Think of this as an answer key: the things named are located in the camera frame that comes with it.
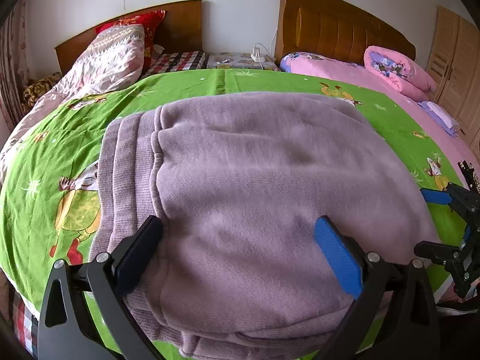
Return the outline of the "red embroidered pillow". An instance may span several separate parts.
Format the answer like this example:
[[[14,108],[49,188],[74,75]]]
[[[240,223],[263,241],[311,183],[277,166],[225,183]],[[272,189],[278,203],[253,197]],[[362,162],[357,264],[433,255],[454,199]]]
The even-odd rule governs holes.
[[[154,55],[155,32],[157,27],[164,21],[166,14],[167,12],[165,10],[154,10],[148,13],[129,15],[105,24],[100,24],[95,28],[95,31],[97,34],[100,34],[102,31],[117,25],[141,24],[145,33],[143,72],[146,72],[151,67]]]

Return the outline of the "brown yellow blanket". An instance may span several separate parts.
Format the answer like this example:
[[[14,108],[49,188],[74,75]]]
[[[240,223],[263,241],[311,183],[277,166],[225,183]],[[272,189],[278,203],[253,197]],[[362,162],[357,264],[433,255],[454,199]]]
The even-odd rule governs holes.
[[[44,77],[40,80],[30,80],[23,92],[22,109],[29,113],[40,97],[49,92],[62,78],[61,72]]]

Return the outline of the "left wooden headboard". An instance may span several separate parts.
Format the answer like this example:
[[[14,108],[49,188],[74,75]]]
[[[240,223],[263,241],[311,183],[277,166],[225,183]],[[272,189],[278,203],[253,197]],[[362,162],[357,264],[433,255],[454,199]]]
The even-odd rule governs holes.
[[[169,53],[203,49],[203,0],[169,2],[107,19],[60,43],[55,47],[60,71],[66,74],[71,69],[77,58],[96,38],[97,27],[129,16],[160,10],[166,11],[166,16],[154,33],[154,40],[159,45]]]

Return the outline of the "patterned window curtain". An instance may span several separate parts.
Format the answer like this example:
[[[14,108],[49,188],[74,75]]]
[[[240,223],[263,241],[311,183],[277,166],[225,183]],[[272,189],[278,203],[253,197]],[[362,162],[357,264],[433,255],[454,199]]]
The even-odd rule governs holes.
[[[27,0],[18,0],[1,25],[1,113],[10,130],[26,113],[22,105],[29,81],[26,13]]]

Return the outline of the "right wooden headboard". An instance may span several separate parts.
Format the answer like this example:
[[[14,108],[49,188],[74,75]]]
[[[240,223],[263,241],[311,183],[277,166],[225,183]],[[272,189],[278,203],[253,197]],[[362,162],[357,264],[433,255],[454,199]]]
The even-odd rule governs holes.
[[[370,46],[396,50],[410,59],[416,57],[416,47],[405,35],[349,2],[280,0],[276,62],[302,51],[361,64]]]

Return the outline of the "nightstand with floral cover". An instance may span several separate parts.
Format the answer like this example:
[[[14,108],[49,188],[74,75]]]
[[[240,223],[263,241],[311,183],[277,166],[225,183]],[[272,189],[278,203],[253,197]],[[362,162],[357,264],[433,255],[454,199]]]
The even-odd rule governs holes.
[[[207,69],[257,69],[266,71],[279,71],[277,65],[267,55],[261,55],[262,62],[253,60],[249,53],[210,53],[206,62]]]

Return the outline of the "lilac knit pants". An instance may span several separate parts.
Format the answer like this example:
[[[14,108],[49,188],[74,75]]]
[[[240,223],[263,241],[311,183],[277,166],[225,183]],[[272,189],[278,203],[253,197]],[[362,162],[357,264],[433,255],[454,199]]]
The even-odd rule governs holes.
[[[323,95],[195,97],[116,118],[97,186],[91,254],[160,219],[126,304],[151,340],[195,359],[295,359],[327,342],[352,296],[315,242],[321,216],[392,263],[439,238],[360,108]]]

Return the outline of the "green cartoon bed sheet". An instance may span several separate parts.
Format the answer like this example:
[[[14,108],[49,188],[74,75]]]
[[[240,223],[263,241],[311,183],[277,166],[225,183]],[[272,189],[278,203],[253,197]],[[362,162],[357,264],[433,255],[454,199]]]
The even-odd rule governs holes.
[[[457,180],[458,154],[432,128],[421,108],[364,81],[324,79],[248,69],[200,70],[151,76],[109,93],[76,94],[57,106],[10,151],[1,190],[1,266],[24,297],[27,312],[41,306],[54,261],[83,262],[93,236],[86,229],[100,213],[95,191],[59,187],[61,177],[82,180],[99,155],[107,125],[116,118],[196,96],[251,91],[332,94],[353,98],[377,132],[399,155],[416,183],[433,187],[428,167]]]

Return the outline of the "pink bed sheet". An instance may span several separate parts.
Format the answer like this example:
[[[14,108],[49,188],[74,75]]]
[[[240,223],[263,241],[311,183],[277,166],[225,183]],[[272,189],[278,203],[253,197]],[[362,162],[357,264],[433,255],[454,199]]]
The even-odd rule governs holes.
[[[320,83],[320,94],[361,111],[420,185],[439,189],[457,182],[466,186],[458,166],[463,161],[479,170],[478,161],[459,136],[449,136],[418,102],[394,90],[365,66],[295,52],[282,58],[280,69],[314,77]]]

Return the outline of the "pink floral quilt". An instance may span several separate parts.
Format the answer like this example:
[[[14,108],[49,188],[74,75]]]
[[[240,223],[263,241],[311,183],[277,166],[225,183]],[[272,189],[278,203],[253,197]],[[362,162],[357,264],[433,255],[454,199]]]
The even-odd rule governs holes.
[[[145,31],[140,24],[115,25],[97,35],[72,68],[16,125],[1,149],[1,179],[5,179],[20,144],[33,127],[60,105],[135,83],[143,70],[144,51]]]

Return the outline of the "white power strip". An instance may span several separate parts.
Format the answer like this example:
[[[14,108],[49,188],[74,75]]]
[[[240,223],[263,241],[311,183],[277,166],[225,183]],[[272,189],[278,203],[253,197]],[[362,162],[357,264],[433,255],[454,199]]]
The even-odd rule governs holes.
[[[250,57],[255,63],[263,63],[265,61],[265,58],[260,53],[260,48],[257,46],[252,49]]]

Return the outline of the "light wooden wardrobe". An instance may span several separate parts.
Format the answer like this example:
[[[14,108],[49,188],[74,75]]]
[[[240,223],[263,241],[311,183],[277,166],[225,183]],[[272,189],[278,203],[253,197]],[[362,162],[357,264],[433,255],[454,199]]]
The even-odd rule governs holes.
[[[426,71],[437,84],[430,99],[459,123],[458,134],[472,147],[479,140],[479,29],[438,6]]]

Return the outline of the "folded pink quilt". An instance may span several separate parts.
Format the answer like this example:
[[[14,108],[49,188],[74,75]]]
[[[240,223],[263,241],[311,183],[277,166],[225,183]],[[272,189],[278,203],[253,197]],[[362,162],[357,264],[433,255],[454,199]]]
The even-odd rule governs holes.
[[[402,95],[427,102],[437,89],[434,79],[411,58],[393,49],[369,46],[364,51],[364,67]]]

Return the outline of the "wooden headboard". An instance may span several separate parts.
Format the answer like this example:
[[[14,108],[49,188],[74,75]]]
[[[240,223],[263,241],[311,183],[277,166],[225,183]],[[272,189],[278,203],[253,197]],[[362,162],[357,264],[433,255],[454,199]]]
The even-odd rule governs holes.
[[[169,53],[203,49],[203,0],[169,2],[107,19],[60,43],[55,47],[60,71],[66,74],[71,69],[77,58],[96,38],[97,27],[129,16],[160,10],[166,11],[166,16],[154,33],[154,40],[159,45]]]
[[[280,0],[276,62],[302,51],[361,64],[370,46],[396,50],[410,59],[416,57],[416,47],[405,35],[349,2]]]

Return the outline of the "plaid mattress sheet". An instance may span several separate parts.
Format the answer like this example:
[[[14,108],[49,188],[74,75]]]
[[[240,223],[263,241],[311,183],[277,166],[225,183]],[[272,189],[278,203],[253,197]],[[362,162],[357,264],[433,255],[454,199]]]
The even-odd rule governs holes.
[[[142,75],[142,79],[166,72],[202,69],[205,65],[206,57],[206,53],[202,50],[183,53],[162,53]]]

